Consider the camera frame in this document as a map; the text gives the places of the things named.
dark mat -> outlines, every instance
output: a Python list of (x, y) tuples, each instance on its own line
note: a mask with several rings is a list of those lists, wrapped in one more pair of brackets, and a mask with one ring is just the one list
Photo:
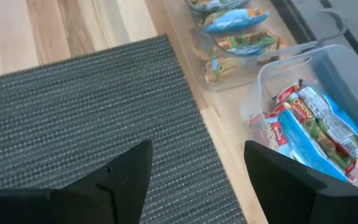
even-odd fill
[(64, 187), (152, 139), (142, 223), (245, 223), (165, 36), (0, 77), (0, 188)]

clear plastic bin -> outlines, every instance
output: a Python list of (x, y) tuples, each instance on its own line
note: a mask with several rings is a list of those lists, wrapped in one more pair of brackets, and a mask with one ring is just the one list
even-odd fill
[[(239, 32), (211, 34), (198, 25), (208, 14), (192, 10), (189, 1), (165, 0), (165, 4), (192, 74), (201, 86), (209, 90), (227, 90), (250, 83), (255, 80), (264, 64), (321, 47), (326, 40), (341, 35), (346, 30), (346, 21), (340, 14), (311, 4), (308, 0), (250, 0), (238, 8), (266, 10), (269, 13), (266, 20)], [(296, 1), (296, 6), (281, 3), (291, 1)], [(306, 8), (308, 13), (303, 13), (303, 17), (295, 12)], [(319, 39), (312, 36), (296, 38), (287, 24), (296, 24), (298, 28), (308, 30), (308, 24), (303, 22), (304, 17), (325, 18), (326, 22), (335, 24), (337, 29), (329, 30), (326, 37)], [(275, 45), (269, 45), (270, 50), (256, 51), (251, 55), (242, 52), (238, 55), (239, 53), (228, 51), (224, 45), (228, 36), (263, 36), (267, 32), (269, 36), (280, 40)]]
[[(276, 106), (275, 96), (299, 79), (318, 86), (358, 127), (358, 56), (342, 45), (330, 45), (265, 65), (244, 93), (240, 111), (245, 126), (249, 127), (252, 116), (263, 118), (263, 112), (271, 112)], [(248, 131), (258, 135), (263, 133), (263, 138), (268, 139), (263, 132), (267, 128), (268, 124), (263, 120), (262, 132)], [(260, 141), (260, 136), (251, 134), (249, 138), (267, 144)], [(357, 179), (354, 185), (358, 186), (358, 168), (351, 171), (351, 175)]]

gray woven rug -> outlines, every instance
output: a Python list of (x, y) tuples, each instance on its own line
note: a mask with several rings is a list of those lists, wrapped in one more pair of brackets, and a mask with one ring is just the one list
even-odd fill
[(0, 188), (61, 188), (154, 143), (142, 223), (245, 223), (165, 36), (0, 77)]

snack bag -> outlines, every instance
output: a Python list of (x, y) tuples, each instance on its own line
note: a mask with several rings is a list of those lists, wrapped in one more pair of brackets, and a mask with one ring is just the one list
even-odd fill
[(228, 77), (237, 68), (237, 60), (226, 57), (213, 57), (204, 67), (207, 83), (216, 83), (222, 78)]
[(283, 133), (277, 114), (263, 113), (253, 115), (249, 120), (249, 127), (255, 139), (284, 156), (291, 157), (291, 149)]
[(276, 112), (278, 113), (278, 121), (287, 137), (292, 159), (339, 180), (352, 183), (356, 181), (353, 176), (345, 173), (326, 155), (321, 146), (311, 137), (290, 110), (279, 105)]
[(263, 22), (268, 11), (259, 9), (231, 9), (214, 12), (201, 21), (198, 26), (210, 33), (239, 32)]
[(277, 48), (277, 44), (281, 48), (285, 47), (285, 41), (271, 33), (268, 29), (264, 29), (254, 34), (244, 34), (230, 36), (218, 41), (218, 45), (228, 52), (241, 56), (260, 55), (265, 52), (271, 52), (271, 48)]
[(358, 167), (358, 131), (355, 131), (358, 128), (350, 117), (344, 111), (341, 112), (343, 119), (336, 115), (333, 108), (338, 107), (335, 102), (312, 86), (300, 86), (298, 94), (316, 117), (319, 127), (335, 142), (338, 151), (351, 156)]
[(291, 111), (296, 120), (303, 126), (304, 130), (314, 139), (323, 149), (327, 157), (334, 161), (345, 173), (350, 173), (355, 166), (355, 160), (337, 151), (335, 143), (320, 129), (316, 119), (307, 107), (305, 102), (296, 92), (297, 85), (292, 85), (277, 96), (277, 103)]
[(225, 9), (234, 9), (248, 0), (187, 0), (192, 10), (198, 13), (210, 13)]

wooden floor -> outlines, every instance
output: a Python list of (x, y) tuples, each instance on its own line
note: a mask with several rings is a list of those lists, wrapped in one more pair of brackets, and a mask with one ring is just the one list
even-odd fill
[(153, 36), (144, 0), (0, 0), (0, 74)]
[(242, 158), (244, 136), (230, 137), (237, 108), (189, 76), (162, 1), (0, 0), (0, 75), (168, 34), (248, 223), (266, 223)]

